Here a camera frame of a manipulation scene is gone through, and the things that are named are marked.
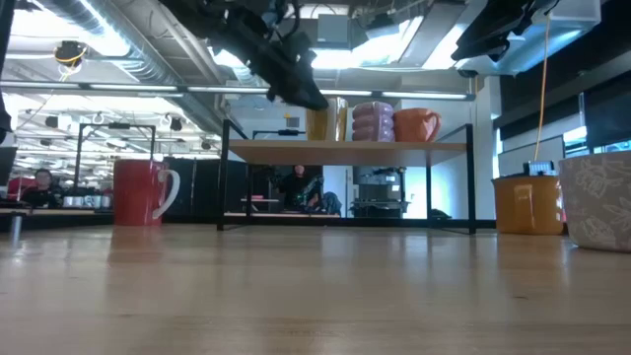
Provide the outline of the white overhead light box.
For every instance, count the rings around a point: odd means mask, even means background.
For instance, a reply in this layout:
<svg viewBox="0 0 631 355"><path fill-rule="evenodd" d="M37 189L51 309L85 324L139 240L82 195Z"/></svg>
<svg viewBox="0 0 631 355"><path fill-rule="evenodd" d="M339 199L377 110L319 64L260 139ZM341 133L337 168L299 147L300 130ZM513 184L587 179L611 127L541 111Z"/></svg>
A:
<svg viewBox="0 0 631 355"><path fill-rule="evenodd" d="M510 48L497 62L488 56L455 61L455 68L467 74L517 75L543 62L601 21L601 0L560 0L543 19L531 20L520 35L510 33Z"/></svg>

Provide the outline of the white floral pattern mug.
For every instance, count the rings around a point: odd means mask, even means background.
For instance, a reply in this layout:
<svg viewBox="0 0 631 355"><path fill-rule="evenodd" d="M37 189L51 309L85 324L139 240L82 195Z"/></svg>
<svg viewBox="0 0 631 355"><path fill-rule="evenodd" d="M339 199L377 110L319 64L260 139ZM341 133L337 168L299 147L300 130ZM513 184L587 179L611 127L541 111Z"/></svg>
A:
<svg viewBox="0 0 631 355"><path fill-rule="evenodd" d="M631 252L631 151L559 162L570 239L584 249Z"/></svg>

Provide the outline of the mustard orange mug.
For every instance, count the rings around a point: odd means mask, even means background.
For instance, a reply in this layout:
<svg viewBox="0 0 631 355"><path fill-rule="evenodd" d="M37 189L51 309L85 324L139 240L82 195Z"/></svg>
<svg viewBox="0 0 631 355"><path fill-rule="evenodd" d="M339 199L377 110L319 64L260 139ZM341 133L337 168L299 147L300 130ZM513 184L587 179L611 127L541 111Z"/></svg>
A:
<svg viewBox="0 0 631 355"><path fill-rule="evenodd" d="M512 176L492 180L496 228L503 234L560 235L564 229L558 177Z"/></svg>

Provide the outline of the wooden shelf with black frame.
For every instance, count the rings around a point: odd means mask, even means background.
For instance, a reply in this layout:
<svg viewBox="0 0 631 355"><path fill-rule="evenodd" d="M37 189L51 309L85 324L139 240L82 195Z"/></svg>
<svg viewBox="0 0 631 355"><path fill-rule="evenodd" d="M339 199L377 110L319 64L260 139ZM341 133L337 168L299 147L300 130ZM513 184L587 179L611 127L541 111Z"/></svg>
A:
<svg viewBox="0 0 631 355"><path fill-rule="evenodd" d="M473 235L480 228L476 216L474 176L473 126L464 124L433 143L397 142L335 142L300 140L252 140L230 120L222 125L221 156L218 173L218 216L216 228L223 232L229 225L299 225L340 227L408 227L426 229L467 229ZM226 211L228 190L229 154L234 153L246 163L246 212L243 216L230 216ZM426 209L432 209L432 169L434 166L461 154L466 157L465 220L440 221L432 216L411 221L345 219L323 217L260 217L251 212L251 190L254 166L375 166L420 167L426 170Z"/></svg>

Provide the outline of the dark monitor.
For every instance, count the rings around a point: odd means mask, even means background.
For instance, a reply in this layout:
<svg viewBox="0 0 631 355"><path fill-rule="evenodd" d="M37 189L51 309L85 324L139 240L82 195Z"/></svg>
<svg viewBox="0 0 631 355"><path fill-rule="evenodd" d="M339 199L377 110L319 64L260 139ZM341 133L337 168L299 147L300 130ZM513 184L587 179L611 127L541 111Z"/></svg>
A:
<svg viewBox="0 0 631 355"><path fill-rule="evenodd" d="M17 147L0 147L0 187L9 181L17 151Z"/></svg>

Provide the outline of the black metal rig frame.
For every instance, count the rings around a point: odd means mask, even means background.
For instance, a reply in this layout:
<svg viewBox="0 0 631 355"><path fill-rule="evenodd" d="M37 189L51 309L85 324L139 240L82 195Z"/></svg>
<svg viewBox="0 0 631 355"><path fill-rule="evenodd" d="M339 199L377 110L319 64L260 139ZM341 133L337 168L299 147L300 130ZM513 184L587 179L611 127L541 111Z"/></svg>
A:
<svg viewBox="0 0 631 355"><path fill-rule="evenodd" d="M73 186L71 188L71 191L73 194L77 194L80 189L79 183L80 183L80 176L81 176L80 171L81 171L81 159L82 159L82 153L83 153L83 143L86 140L88 140L88 137L84 136L84 130L88 127L93 128L93 133L96 133L101 128L107 128L109 130L131 130L132 128L137 128L137 129L140 129L141 131L149 130L151 132L151 137L150 137L150 148L149 148L148 160L150 162L154 161L155 146L156 146L156 139L157 139L157 128L155 125L133 124L133 123L123 123L123 122L80 123L78 137L77 137Z"/></svg>

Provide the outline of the person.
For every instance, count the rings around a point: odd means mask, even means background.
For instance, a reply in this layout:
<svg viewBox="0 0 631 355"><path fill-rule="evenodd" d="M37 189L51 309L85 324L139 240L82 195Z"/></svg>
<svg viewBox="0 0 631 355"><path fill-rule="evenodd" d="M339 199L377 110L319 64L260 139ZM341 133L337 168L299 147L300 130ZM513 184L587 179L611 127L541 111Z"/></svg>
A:
<svg viewBox="0 0 631 355"><path fill-rule="evenodd" d="M284 195L283 210L314 213L321 209L323 176L308 176L304 166L294 166L293 171L283 177L277 189Z"/></svg>
<svg viewBox="0 0 631 355"><path fill-rule="evenodd" d="M35 186L27 189L21 200L31 207L57 208L61 205L62 190L53 183L52 173L47 169L35 172Z"/></svg>

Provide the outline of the red mug with white handle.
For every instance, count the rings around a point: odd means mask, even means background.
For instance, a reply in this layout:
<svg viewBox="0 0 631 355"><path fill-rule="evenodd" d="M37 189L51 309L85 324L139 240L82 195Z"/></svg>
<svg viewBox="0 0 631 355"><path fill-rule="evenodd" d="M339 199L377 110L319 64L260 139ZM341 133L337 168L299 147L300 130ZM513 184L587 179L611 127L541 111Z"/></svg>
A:
<svg viewBox="0 0 631 355"><path fill-rule="evenodd" d="M179 173L152 160L118 160L113 169L113 222L116 226L160 226L175 202Z"/></svg>

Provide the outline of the yellow mug with white handle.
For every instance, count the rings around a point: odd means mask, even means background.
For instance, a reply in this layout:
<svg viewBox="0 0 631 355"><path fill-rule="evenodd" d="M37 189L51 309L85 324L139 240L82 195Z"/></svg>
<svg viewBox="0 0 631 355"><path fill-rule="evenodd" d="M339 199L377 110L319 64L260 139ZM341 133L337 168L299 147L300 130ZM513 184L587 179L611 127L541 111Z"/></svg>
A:
<svg viewBox="0 0 631 355"><path fill-rule="evenodd" d="M328 99L328 108L307 110L306 133L309 141L344 141L346 139L348 103L336 97Z"/></svg>

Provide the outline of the grey equipment cart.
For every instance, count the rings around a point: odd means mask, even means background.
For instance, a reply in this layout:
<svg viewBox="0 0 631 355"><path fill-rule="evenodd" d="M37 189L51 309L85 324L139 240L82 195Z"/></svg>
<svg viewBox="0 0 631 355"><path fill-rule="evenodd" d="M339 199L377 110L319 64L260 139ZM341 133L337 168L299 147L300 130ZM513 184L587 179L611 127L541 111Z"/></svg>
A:
<svg viewBox="0 0 631 355"><path fill-rule="evenodd" d="M405 167L354 167L355 218L401 219L407 212Z"/></svg>

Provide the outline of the wooden office table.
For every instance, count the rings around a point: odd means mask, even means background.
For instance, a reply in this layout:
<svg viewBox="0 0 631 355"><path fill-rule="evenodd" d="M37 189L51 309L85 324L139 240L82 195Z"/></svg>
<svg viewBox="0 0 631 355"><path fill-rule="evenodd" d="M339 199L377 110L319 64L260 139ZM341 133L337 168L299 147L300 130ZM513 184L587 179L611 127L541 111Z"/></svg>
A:
<svg viewBox="0 0 631 355"><path fill-rule="evenodd" d="M24 216L93 216L112 215L109 211L89 209L26 209L26 208L0 208L0 215L24 215Z"/></svg>

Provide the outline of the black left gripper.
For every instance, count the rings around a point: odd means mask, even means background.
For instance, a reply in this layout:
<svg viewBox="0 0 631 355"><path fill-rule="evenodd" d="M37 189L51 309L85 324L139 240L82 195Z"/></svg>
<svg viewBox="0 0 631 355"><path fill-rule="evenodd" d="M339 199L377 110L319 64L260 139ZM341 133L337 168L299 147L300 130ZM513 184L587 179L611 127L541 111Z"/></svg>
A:
<svg viewBox="0 0 631 355"><path fill-rule="evenodd" d="M162 0L191 33L208 39L215 51L236 56L270 88L268 99L311 110L329 107L313 77L309 36L300 30L299 0Z"/></svg>

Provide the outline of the pink ribbed ceramic mug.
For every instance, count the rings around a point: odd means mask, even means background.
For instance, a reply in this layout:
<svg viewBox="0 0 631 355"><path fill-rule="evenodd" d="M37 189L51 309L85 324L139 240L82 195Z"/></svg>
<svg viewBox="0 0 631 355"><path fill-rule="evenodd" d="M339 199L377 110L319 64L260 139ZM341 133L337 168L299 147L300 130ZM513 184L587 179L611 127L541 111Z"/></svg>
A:
<svg viewBox="0 0 631 355"><path fill-rule="evenodd" d="M352 139L354 141L393 142L393 115L390 104L369 102L355 106L352 111Z"/></svg>

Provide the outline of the orange ceramic mug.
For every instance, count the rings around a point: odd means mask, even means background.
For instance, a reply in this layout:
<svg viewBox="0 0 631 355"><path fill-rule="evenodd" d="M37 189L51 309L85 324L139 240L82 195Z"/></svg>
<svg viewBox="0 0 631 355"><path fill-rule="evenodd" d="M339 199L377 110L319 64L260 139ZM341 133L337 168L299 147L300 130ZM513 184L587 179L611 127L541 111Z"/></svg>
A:
<svg viewBox="0 0 631 355"><path fill-rule="evenodd" d="M442 117L428 108L407 108L394 113L396 142L433 142L441 128Z"/></svg>

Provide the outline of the black cabinet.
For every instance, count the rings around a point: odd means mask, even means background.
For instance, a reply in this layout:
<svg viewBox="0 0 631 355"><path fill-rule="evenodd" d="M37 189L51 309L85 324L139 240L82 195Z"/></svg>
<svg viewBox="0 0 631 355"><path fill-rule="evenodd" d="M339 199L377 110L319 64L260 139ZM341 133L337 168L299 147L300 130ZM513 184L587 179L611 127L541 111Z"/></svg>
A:
<svg viewBox="0 0 631 355"><path fill-rule="evenodd" d="M219 160L165 158L170 170L180 176L180 187L172 206L163 215L165 222L213 222L219 215ZM229 161L226 212L242 212L246 193L246 164Z"/></svg>

